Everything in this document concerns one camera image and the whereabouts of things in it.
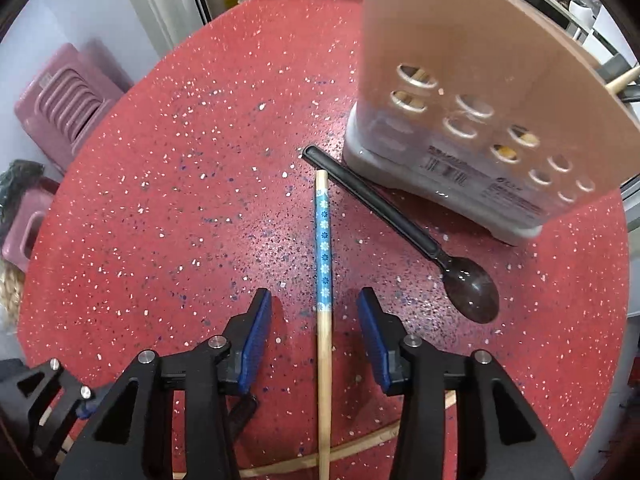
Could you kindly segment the curved bamboo chopstick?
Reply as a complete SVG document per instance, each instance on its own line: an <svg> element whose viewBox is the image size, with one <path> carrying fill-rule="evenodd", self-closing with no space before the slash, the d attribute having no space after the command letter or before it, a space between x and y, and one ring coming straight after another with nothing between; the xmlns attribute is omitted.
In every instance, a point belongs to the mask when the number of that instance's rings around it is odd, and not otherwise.
<svg viewBox="0 0 640 480"><path fill-rule="evenodd" d="M311 479L317 477L317 407L312 392L302 387L276 389L260 397L262 406L242 433L239 453L242 479ZM332 477L341 466L360 460L373 467L388 465L399 436L400 400L387 399L360 385L334 394L330 465Z"/></svg>

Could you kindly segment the black plastic spoon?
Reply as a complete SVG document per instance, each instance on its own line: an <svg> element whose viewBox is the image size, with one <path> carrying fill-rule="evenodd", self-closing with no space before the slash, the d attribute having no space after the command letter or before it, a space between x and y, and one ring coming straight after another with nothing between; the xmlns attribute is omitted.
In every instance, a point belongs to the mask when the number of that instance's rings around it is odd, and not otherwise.
<svg viewBox="0 0 640 480"><path fill-rule="evenodd" d="M349 192L383 220L414 249L435 263L442 272L442 284L452 305L466 318L488 324L499 313L499 294L488 272L469 258L449 255L439 242L406 217L397 207L371 188L363 178L315 145L303 149L303 159Z"/></svg>

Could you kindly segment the blue patterned wooden chopstick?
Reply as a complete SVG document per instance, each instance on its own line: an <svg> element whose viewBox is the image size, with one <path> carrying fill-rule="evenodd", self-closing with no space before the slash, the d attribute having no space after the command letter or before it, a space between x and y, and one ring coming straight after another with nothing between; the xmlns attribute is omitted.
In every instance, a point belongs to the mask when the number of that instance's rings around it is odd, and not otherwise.
<svg viewBox="0 0 640 480"><path fill-rule="evenodd" d="M318 353L318 474L329 480L332 418L332 252L329 176L314 177L314 238L316 239L317 353Z"/></svg>

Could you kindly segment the pink plastic stool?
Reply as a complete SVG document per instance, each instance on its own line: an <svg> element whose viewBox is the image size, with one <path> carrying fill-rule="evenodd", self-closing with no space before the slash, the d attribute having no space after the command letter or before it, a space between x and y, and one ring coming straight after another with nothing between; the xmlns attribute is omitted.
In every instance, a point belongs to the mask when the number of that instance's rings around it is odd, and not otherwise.
<svg viewBox="0 0 640 480"><path fill-rule="evenodd" d="M65 174L93 130L124 95L111 78L72 44L63 44L14 105L28 136ZM40 162L17 159L1 175L2 258L21 271L58 184Z"/></svg>

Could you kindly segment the beige utensil holder caddy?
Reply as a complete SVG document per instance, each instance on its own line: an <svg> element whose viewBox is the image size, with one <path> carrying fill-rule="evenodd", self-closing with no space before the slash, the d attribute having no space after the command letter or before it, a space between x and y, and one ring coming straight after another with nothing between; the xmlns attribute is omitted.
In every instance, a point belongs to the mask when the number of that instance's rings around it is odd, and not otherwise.
<svg viewBox="0 0 640 480"><path fill-rule="evenodd" d="M639 171L639 125L522 0L363 0L350 169L516 245Z"/></svg>

